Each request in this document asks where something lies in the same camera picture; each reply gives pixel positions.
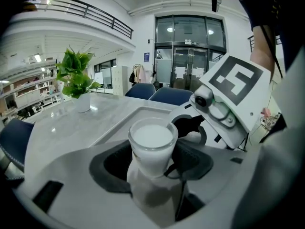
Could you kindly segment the black balcony railing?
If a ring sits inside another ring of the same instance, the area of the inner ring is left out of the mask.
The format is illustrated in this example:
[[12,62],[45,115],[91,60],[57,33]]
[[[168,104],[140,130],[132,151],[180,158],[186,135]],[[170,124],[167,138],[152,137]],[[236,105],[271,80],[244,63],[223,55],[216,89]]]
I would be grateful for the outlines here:
[[133,29],[123,21],[80,0],[24,0],[21,12],[55,11],[89,19],[131,39]]

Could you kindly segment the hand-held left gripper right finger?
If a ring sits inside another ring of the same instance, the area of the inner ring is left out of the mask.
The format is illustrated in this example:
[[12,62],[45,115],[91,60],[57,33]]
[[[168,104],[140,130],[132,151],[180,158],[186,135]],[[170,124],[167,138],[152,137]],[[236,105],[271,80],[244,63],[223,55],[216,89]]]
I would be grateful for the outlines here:
[[177,222],[175,229],[232,229],[236,209],[249,187],[261,148],[242,152],[187,141],[178,143],[208,154],[213,167],[201,179],[187,181],[188,190],[205,206]]

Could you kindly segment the grey marble dining table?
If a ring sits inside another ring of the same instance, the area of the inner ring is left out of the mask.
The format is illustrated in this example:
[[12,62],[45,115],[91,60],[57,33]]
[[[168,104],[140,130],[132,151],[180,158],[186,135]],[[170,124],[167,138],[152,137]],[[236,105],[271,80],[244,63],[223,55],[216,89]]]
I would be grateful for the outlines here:
[[67,101],[42,113],[31,132],[24,163],[26,179],[36,176],[56,158],[95,145],[112,127],[138,108],[164,109],[175,105],[111,94],[90,94],[88,111],[78,113]]

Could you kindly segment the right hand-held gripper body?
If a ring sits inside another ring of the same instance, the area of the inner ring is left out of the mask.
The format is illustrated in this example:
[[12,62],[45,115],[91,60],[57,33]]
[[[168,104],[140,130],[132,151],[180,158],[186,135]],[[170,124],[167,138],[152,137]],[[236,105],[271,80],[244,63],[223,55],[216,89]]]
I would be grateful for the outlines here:
[[242,144],[266,104],[270,80],[268,69],[228,53],[203,74],[190,104],[204,118],[206,145],[218,136],[230,149]]

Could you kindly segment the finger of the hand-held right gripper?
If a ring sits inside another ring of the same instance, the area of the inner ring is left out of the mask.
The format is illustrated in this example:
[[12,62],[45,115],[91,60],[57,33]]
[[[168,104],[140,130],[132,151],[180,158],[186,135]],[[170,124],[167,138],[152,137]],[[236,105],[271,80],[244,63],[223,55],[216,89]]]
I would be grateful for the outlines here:
[[207,134],[204,128],[200,125],[195,130],[189,132],[184,139],[188,142],[205,145],[207,140]]
[[198,133],[200,138],[205,137],[205,131],[201,126],[204,117],[191,104],[183,104],[170,112],[170,122],[178,130],[178,137],[187,137],[190,133]]

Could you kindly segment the person's right forearm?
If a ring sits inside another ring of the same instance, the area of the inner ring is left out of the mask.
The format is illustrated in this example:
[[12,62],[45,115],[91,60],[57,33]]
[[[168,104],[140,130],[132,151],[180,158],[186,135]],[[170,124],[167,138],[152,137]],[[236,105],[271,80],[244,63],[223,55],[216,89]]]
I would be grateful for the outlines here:
[[266,68],[270,71],[270,82],[275,72],[275,60],[273,54],[276,53],[275,32],[267,26],[253,27],[254,47],[250,56],[250,61]]

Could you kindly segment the white locker cabinet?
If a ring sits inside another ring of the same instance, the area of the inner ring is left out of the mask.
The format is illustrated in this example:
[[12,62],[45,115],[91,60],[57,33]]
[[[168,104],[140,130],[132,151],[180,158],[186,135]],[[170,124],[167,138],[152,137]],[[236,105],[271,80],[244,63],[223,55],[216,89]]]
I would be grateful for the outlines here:
[[128,67],[115,66],[112,67],[112,90],[114,95],[125,96],[128,91]]

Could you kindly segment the green potted plant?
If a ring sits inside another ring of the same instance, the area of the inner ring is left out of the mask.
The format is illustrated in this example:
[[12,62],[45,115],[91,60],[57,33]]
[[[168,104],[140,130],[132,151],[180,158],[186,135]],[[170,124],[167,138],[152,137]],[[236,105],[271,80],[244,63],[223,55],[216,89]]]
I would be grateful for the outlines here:
[[72,98],[77,112],[90,110],[90,90],[101,86],[84,73],[94,54],[67,48],[61,63],[56,64],[57,80],[64,83],[62,93]]

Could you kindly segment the person's black printed shirt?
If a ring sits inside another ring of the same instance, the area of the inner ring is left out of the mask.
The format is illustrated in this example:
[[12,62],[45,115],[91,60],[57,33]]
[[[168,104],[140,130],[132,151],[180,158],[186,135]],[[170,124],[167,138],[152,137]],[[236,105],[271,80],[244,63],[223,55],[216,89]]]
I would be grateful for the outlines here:
[[279,36],[285,69],[288,70],[302,46],[305,46],[305,0],[239,0],[251,24],[266,26]]

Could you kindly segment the clothes rack with garments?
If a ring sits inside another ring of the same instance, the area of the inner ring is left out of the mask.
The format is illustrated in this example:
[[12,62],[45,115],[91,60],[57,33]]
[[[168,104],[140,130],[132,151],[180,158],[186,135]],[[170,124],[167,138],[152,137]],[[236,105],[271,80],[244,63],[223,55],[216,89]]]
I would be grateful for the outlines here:
[[146,73],[141,64],[135,64],[129,77],[129,82],[134,86],[137,83],[147,83]]

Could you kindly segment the black framed glass doors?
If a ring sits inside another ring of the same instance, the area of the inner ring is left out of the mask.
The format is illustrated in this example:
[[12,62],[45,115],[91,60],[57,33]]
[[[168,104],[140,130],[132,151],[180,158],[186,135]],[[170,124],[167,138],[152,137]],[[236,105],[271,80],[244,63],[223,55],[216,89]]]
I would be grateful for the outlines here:
[[157,17],[155,22],[153,79],[157,88],[195,92],[200,78],[226,54],[223,21],[171,15]]

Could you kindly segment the dark blue upholstered chair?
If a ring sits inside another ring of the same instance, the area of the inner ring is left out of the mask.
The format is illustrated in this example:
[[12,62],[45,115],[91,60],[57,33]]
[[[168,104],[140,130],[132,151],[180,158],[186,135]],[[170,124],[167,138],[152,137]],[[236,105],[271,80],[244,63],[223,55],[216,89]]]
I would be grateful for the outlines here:
[[149,100],[155,91],[155,87],[151,83],[136,83],[127,91],[125,96]]
[[14,118],[0,132],[0,148],[21,172],[33,128],[34,124]]
[[158,89],[149,100],[180,106],[189,101],[193,92],[184,89],[162,87]]

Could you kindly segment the white shelving unit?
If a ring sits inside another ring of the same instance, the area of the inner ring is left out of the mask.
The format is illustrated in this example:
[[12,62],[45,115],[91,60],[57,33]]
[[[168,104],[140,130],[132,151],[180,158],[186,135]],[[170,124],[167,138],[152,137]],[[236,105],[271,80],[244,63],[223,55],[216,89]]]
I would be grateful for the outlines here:
[[25,83],[0,94],[0,120],[11,118],[19,111],[32,106],[33,111],[42,111],[49,105],[62,102],[55,77]]

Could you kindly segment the white rectangular tray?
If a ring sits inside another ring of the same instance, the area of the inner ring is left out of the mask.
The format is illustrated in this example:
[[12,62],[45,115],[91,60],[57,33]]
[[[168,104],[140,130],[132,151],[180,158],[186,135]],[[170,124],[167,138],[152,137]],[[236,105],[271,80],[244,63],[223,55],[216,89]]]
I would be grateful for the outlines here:
[[171,110],[149,106],[141,106],[128,114],[110,130],[95,141],[92,146],[128,139],[129,128],[137,121],[145,118],[166,118]]

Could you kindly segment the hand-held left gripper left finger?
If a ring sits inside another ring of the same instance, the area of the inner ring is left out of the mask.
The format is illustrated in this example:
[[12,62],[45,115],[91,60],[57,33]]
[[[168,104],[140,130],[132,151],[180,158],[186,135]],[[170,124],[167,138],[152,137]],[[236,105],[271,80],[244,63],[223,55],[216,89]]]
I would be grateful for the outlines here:
[[140,185],[128,141],[64,154],[15,195],[52,229],[161,229],[172,223],[170,189],[154,181]]

